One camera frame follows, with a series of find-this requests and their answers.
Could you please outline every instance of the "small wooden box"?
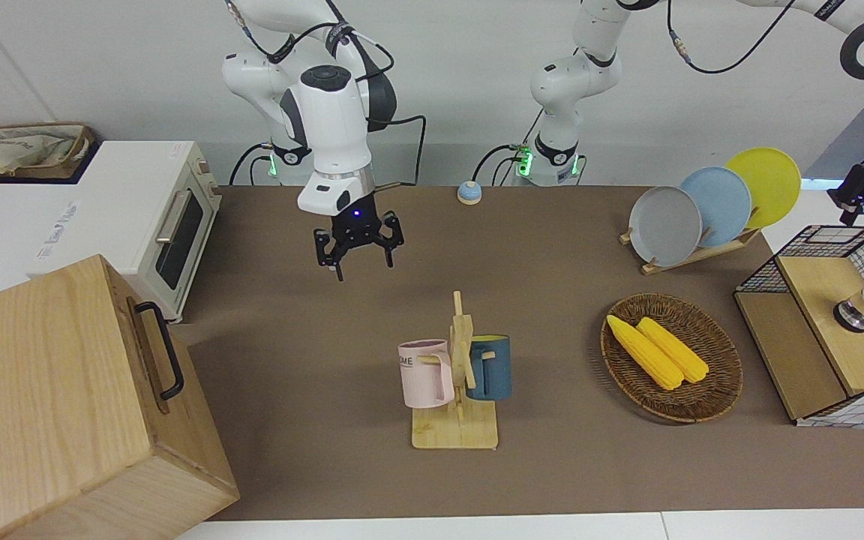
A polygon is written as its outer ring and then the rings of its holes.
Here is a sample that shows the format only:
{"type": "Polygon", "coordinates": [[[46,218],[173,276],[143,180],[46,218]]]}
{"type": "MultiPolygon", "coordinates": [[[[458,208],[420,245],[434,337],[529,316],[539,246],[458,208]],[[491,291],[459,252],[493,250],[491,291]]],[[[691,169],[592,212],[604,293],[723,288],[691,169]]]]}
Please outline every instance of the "small wooden box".
{"type": "Polygon", "coordinates": [[[175,338],[93,256],[0,292],[0,538],[174,538],[238,499],[175,338]]]}
{"type": "Polygon", "coordinates": [[[777,256],[786,292],[735,293],[789,418],[803,426],[864,427],[864,334],[836,322],[836,305],[864,287],[839,256],[777,256]]]}

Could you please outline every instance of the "corn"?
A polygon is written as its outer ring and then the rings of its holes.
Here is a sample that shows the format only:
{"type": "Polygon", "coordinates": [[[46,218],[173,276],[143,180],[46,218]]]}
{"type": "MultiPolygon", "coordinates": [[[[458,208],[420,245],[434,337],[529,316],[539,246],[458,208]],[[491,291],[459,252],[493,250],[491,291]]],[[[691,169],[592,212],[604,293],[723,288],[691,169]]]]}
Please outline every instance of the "corn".
{"type": "Polygon", "coordinates": [[[658,346],[645,338],[628,322],[609,315],[606,317],[609,327],[623,348],[635,360],[645,373],[655,380],[663,389],[675,390],[682,385],[683,373],[658,346]]]}
{"type": "Polygon", "coordinates": [[[682,375],[685,375],[685,380],[690,383],[698,383],[705,379],[706,375],[709,375],[709,365],[672,332],[662,328],[658,322],[644,317],[635,328],[642,332],[645,338],[649,338],[649,341],[655,343],[676,366],[679,366],[682,375]]]}

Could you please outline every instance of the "oval basket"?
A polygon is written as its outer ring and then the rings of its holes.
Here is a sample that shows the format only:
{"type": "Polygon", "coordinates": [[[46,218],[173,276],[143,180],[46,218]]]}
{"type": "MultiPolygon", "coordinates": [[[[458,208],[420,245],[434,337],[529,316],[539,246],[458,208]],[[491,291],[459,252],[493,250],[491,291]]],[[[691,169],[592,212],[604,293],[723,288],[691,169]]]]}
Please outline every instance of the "oval basket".
{"type": "Polygon", "coordinates": [[[602,356],[618,387],[639,407],[662,418],[694,424],[727,413],[742,393],[742,363],[729,335],[705,311],[665,294],[637,294],[618,301],[610,315],[631,325],[649,316],[709,365],[700,382],[683,382],[675,390],[663,390],[615,339],[609,324],[602,323],[602,356]]]}

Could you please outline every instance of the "pink mug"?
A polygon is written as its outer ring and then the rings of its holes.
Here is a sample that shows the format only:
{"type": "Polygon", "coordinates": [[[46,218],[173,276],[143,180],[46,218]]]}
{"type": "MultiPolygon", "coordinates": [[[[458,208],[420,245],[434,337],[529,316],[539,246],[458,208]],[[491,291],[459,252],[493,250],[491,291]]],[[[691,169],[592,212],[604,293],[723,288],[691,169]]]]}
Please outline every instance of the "pink mug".
{"type": "Polygon", "coordinates": [[[455,399],[452,360],[445,339],[402,343],[398,346],[398,370],[406,407],[441,407],[455,399]]]}

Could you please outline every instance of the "brown table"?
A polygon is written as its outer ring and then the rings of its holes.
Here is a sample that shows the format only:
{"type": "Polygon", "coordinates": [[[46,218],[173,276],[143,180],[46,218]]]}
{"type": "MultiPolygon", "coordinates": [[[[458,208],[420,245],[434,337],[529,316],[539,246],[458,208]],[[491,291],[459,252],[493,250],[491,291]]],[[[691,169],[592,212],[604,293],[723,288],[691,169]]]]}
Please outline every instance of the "brown table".
{"type": "Polygon", "coordinates": [[[467,516],[864,507],[864,430],[793,427],[731,291],[748,248],[657,276],[617,242],[636,187],[455,188],[378,196],[406,244],[315,263],[298,189],[225,190],[178,335],[192,356],[242,499],[214,519],[467,516]],[[496,451],[417,451],[395,345],[445,338],[452,290],[478,332],[513,344],[514,394],[496,451]],[[699,305],[729,332],[745,390],[725,417],[669,426],[604,375],[598,334],[638,292],[699,305]]]}

